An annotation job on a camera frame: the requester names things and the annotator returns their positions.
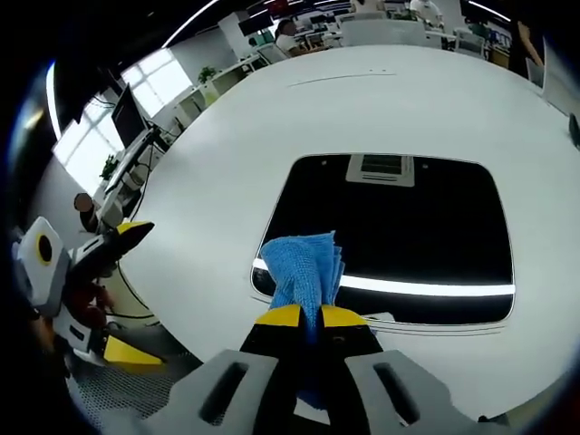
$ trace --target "metal grate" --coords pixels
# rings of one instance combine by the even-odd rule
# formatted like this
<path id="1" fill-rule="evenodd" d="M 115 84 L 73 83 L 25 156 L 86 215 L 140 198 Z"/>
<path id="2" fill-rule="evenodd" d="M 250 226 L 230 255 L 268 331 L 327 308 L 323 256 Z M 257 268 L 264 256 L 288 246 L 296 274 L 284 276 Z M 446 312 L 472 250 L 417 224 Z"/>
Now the metal grate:
<path id="1" fill-rule="evenodd" d="M 104 411 L 129 409 L 135 410 L 142 419 L 148 418 L 167 405 L 175 382 L 198 366 L 198 359 L 189 354 L 180 356 L 164 372 L 146 374 L 79 361 L 72 371 L 76 385 L 70 384 L 69 391 L 83 405 L 91 424 L 102 429 Z"/>

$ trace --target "white table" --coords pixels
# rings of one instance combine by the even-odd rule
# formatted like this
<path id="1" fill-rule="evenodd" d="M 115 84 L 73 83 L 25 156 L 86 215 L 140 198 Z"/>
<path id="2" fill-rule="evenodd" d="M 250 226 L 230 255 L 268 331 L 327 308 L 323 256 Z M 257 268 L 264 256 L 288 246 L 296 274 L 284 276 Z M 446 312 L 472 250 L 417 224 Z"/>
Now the white table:
<path id="1" fill-rule="evenodd" d="M 425 34 L 427 35 L 427 37 L 436 37 L 436 38 L 447 38 L 450 41 L 455 41 L 457 39 L 457 36 L 455 36 L 454 34 L 445 34 L 443 32 L 438 32 L 437 30 L 426 30 Z"/>
<path id="2" fill-rule="evenodd" d="M 252 297 L 250 268 L 297 159 L 375 152 L 476 161 L 505 210 L 511 315 L 471 327 L 376 324 L 377 337 L 445 382 L 471 418 L 513 409 L 565 372 L 580 339 L 580 153 L 567 118 L 533 87 L 479 59 L 400 45 L 259 70 L 204 111 L 151 174 L 138 218 L 156 227 L 123 270 L 206 361 L 239 348 L 267 309 Z"/>

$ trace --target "office desk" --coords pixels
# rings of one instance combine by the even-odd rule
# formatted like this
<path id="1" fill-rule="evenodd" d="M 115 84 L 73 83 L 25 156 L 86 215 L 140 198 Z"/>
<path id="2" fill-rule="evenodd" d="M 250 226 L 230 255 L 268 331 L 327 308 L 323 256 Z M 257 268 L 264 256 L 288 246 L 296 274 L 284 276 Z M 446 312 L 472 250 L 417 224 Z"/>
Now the office desk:
<path id="1" fill-rule="evenodd" d="M 244 71 L 244 67 L 247 66 L 252 72 L 254 72 L 256 70 L 254 63 L 261 60 L 262 57 L 259 54 L 253 54 L 247 59 L 244 59 L 243 61 L 240 61 L 214 75 L 211 78 L 211 85 L 216 90 L 217 95 L 223 95 L 247 77 L 247 72 Z"/>
<path id="2" fill-rule="evenodd" d="M 478 162 L 507 221 L 510 316 L 477 327 L 371 324 L 385 350 L 437 376 L 472 419 L 513 409 L 558 379 L 580 343 L 580 152 L 566 116 L 533 87 L 478 59 L 401 45 L 259 70 L 204 111 L 151 174 L 138 219 L 156 226 L 123 271 L 206 361 L 239 348 L 268 307 L 250 270 L 297 159 L 363 152 Z"/>

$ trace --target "ceiling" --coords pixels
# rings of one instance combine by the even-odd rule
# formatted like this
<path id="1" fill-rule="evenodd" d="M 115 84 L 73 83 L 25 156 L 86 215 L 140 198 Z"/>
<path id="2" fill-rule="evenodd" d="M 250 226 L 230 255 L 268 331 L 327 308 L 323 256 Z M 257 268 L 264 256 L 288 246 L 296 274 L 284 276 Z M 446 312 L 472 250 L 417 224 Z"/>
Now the ceiling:
<path id="1" fill-rule="evenodd" d="M 114 0 L 95 2 L 80 12 L 63 28 L 60 55 L 90 60 L 122 71 L 142 57 L 159 49 L 168 38 L 209 0 L 130 2 Z M 218 0 L 197 17 L 179 36 L 176 44 L 196 33 L 217 25 L 235 11 L 259 11 L 262 0 Z"/>

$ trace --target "black screen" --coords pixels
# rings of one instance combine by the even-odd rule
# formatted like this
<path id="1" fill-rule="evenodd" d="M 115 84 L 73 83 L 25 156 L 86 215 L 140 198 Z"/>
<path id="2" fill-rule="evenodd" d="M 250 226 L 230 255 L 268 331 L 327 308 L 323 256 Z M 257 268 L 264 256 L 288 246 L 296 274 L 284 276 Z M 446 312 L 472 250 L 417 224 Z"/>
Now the black screen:
<path id="1" fill-rule="evenodd" d="M 255 16 L 254 18 L 250 18 L 249 20 L 242 21 L 239 23 L 239 30 L 242 31 L 244 36 L 248 36 L 249 34 L 254 34 L 260 30 L 264 30 L 274 23 L 272 22 L 272 18 L 270 18 L 269 14 L 260 14 Z"/>
<path id="2" fill-rule="evenodd" d="M 147 128 L 129 86 L 123 91 L 111 117 L 125 148 Z"/>

